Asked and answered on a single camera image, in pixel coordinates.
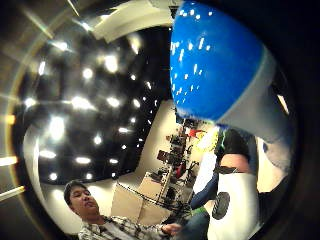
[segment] person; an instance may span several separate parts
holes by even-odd
[[[66,184],[64,200],[83,221],[79,240],[165,240],[177,235],[181,229],[181,225],[176,223],[144,226],[128,218],[101,215],[95,198],[77,180]]]

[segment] hand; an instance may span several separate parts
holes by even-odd
[[[171,223],[171,224],[167,224],[167,225],[163,225],[161,230],[162,232],[174,236],[176,235],[181,229],[181,225],[177,224],[177,223]]]

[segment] black ceiling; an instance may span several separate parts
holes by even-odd
[[[171,98],[170,31],[154,27],[135,34],[141,39],[139,54],[133,51],[127,36],[107,44],[104,40],[97,41],[90,31],[70,20],[55,35],[55,41],[66,42],[69,50],[60,51],[53,41],[48,41],[38,52],[39,64],[45,61],[44,74],[31,73],[30,68],[24,75],[19,87],[23,104],[16,106],[17,123],[13,134],[17,145],[33,125],[40,132],[39,150],[56,154],[53,159],[39,157],[42,182],[95,181],[110,178],[112,173],[116,173],[114,178],[117,178],[137,167],[151,128],[148,120],[153,122],[161,101]],[[109,54],[118,58],[115,73],[108,72],[99,60]],[[92,70],[90,79],[83,77],[85,68]],[[94,109],[75,109],[70,104],[74,97],[87,99]],[[108,104],[109,97],[120,100],[118,108]],[[35,104],[28,107],[25,104],[28,98],[34,99]],[[133,99],[140,102],[140,108],[134,106]],[[63,119],[65,130],[60,140],[53,140],[49,131],[53,117]],[[120,133],[120,127],[130,131]],[[101,137],[99,145],[94,143],[97,135]],[[90,158],[91,162],[79,164],[76,157]],[[111,158],[118,163],[111,164]],[[56,180],[50,179],[51,173],[57,174]],[[87,173],[92,174],[92,179],[86,179]]]

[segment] plaid shirt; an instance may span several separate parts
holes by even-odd
[[[122,236],[115,236],[112,228],[117,228],[124,235],[131,236],[134,240],[167,240],[170,239],[168,234],[162,232],[163,225],[144,226],[131,222],[124,217],[105,217],[105,224],[89,224],[83,222],[83,227],[79,232],[79,240],[127,240]]]

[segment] black hair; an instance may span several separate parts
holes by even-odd
[[[65,185],[64,191],[63,191],[64,200],[68,205],[71,205],[70,193],[71,193],[72,188],[74,188],[74,187],[82,187],[82,188],[88,190],[88,188],[79,180],[71,180],[70,182],[68,182]]]

